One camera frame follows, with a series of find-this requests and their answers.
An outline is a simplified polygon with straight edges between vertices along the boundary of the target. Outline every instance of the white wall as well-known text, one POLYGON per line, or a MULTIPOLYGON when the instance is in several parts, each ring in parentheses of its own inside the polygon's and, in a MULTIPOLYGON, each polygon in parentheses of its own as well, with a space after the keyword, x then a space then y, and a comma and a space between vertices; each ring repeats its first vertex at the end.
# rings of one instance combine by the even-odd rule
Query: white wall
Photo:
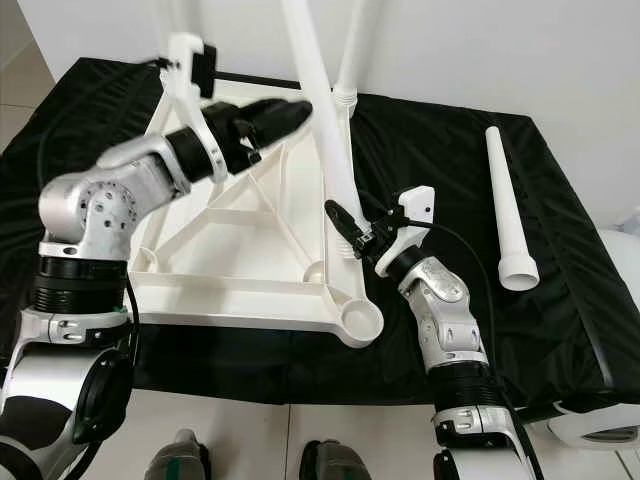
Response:
MULTIPOLYGON (((55 78, 80 55, 163 51, 169 28, 215 43, 221 69, 295 77, 278 0, 19 1, 55 78)), ((352 2, 310 3, 335 79, 352 2)), ((612 223, 640 205, 638 18, 637 0, 387 0, 362 90, 533 116, 593 218, 612 223)))
POLYGON ((17 0, 0 0, 0 70, 32 41, 17 0))

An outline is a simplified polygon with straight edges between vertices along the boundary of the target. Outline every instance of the white pole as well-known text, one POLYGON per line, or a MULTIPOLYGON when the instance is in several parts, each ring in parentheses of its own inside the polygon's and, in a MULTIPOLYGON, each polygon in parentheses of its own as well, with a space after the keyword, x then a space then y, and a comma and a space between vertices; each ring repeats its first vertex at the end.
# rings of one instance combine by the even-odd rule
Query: white pole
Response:
POLYGON ((366 231, 369 223, 362 214, 309 6, 306 0, 282 0, 282 8, 302 91, 313 104, 311 127, 322 161, 327 198, 342 205, 366 231))
POLYGON ((373 32, 376 30, 381 0, 356 0, 351 12, 344 54, 333 96, 338 105, 349 109, 349 116, 358 101, 358 79, 369 59, 373 32))
POLYGON ((509 167, 500 139, 500 130, 498 127, 489 127, 485 136, 500 240, 501 259, 498 264, 500 283, 508 290, 530 290, 538 284, 540 277, 536 262, 529 256, 527 249, 518 204, 509 176, 509 167))

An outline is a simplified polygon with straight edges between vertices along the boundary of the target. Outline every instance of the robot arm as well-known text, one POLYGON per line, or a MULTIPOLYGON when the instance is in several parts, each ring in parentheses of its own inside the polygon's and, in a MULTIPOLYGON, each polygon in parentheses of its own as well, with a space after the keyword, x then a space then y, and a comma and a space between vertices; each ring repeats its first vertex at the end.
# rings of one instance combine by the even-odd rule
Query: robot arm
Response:
POLYGON ((517 419, 490 370, 466 285, 419 248, 428 232, 423 227, 434 226, 433 189, 408 190, 390 210, 374 206, 382 217, 367 233, 337 203, 327 201, 325 210, 356 257, 395 282, 416 318, 434 394, 433 424, 438 443, 445 447, 434 459, 435 479, 539 480, 532 466, 535 459, 523 447, 526 433, 517 429, 517 419))
POLYGON ((140 220, 204 177, 220 181, 221 170, 249 168, 260 160, 258 149, 310 113, 308 102, 216 103, 202 115, 218 154, 187 127, 113 147, 90 170, 44 188, 34 305, 22 312, 0 398, 0 479, 57 479, 122 424, 137 342, 122 302, 140 220), (225 165, 214 175, 219 158, 225 165))

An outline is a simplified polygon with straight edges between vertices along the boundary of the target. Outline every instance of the black cable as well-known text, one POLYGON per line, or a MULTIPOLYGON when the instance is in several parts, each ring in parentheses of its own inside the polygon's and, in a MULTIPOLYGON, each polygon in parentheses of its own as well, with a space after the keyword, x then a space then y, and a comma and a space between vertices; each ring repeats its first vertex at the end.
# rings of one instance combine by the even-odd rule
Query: black cable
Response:
POLYGON ((69 103, 65 108, 63 108, 54 118, 51 120, 51 123, 44 131, 42 136, 40 137, 40 143, 38 145, 38 154, 36 156, 36 175, 38 178, 38 189, 42 190, 46 185, 46 169, 45 169, 45 152, 47 150, 47 144, 49 139, 52 137, 53 133, 60 126, 62 121, 76 108, 78 108, 83 102, 85 102, 91 95, 96 93, 97 91, 109 86, 111 83, 116 80, 122 78, 124 75, 131 73, 133 70, 137 70, 139 68, 144 68, 153 65, 163 65, 165 64, 165 59, 150 59, 145 60, 144 62, 132 63, 124 67, 122 70, 117 72, 116 74, 105 78, 104 80, 98 82, 93 87, 87 89, 84 93, 76 97, 76 99, 69 103))
POLYGON ((129 296, 129 302, 131 303, 131 312, 133 317, 133 328, 131 330, 131 337, 129 343, 129 352, 131 355, 131 365, 135 367, 138 363, 138 353, 140 351, 140 312, 138 311, 138 302, 136 296, 133 293, 133 285, 127 275, 127 295, 129 296))
POLYGON ((98 453, 101 445, 102 442, 90 443, 87 449, 82 454, 82 457, 80 458, 78 463, 76 463, 76 465, 71 469, 67 476, 64 477, 64 480, 79 480, 79 478, 85 474, 85 472, 89 468, 89 465, 91 465, 91 462, 98 453))
POLYGON ((536 455, 535 450, 533 449, 533 445, 531 444, 531 440, 529 440, 529 436, 527 435, 526 430, 522 426, 522 422, 518 417, 518 412, 516 411, 513 403, 511 403, 511 399, 507 395, 506 389, 503 386, 502 379, 500 374, 498 373, 497 362, 496 362, 496 319, 495 319, 495 311, 493 308, 493 294, 491 292, 491 282, 489 282, 489 275, 487 275, 487 271, 480 260, 480 257, 473 249, 473 247, 467 242, 458 232, 452 230, 444 225, 439 225, 437 223, 430 222, 419 222, 416 220, 407 219, 406 225, 411 227, 422 227, 422 228, 433 228, 435 230, 440 230, 445 232, 455 239, 457 239, 471 254, 473 259, 475 260, 480 273, 482 274, 482 281, 484 283, 485 292, 487 295, 487 309, 488 309, 488 320, 489 320, 489 368, 491 370, 491 375, 496 382, 496 386, 500 392, 500 396, 505 404, 507 410, 511 415, 513 420, 513 426, 516 430, 516 434, 518 435, 518 439, 522 443, 522 448, 524 449, 525 455, 529 458, 531 462, 531 468, 533 469, 533 473, 538 480, 544 480, 544 475, 542 473, 542 468, 540 467, 540 463, 538 462, 538 457, 536 455))

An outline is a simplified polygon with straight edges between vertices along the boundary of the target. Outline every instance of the black cloth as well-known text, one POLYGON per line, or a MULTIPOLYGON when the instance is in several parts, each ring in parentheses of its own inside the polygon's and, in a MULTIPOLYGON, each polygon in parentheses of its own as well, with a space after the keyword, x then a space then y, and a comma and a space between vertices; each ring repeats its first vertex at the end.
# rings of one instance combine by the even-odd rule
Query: black cloth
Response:
MULTIPOLYGON (((80 60, 38 108, 0 162, 0 350, 27 304, 37 243, 35 150, 39 136, 73 96, 122 64, 80 60)), ((81 170, 100 151, 141 134, 159 99, 157 72, 114 82, 68 121, 51 143, 50 176, 81 170)), ((494 284, 498 367, 520 405, 604 396, 635 402, 640 393, 640 313, 588 215, 533 121, 360 95, 351 122, 358 188, 390 204, 395 191, 436 189, 435 221, 477 250, 494 284), (499 258, 484 129, 497 125, 509 157, 525 233, 541 284, 514 294, 497 281, 499 258)), ((487 338, 479 272, 455 240, 432 231, 425 247, 471 290, 487 338)), ((365 266, 366 288, 385 317, 380 337, 354 350, 330 334, 143 325, 135 385, 269 403, 430 402, 415 320, 388 280, 365 266)))

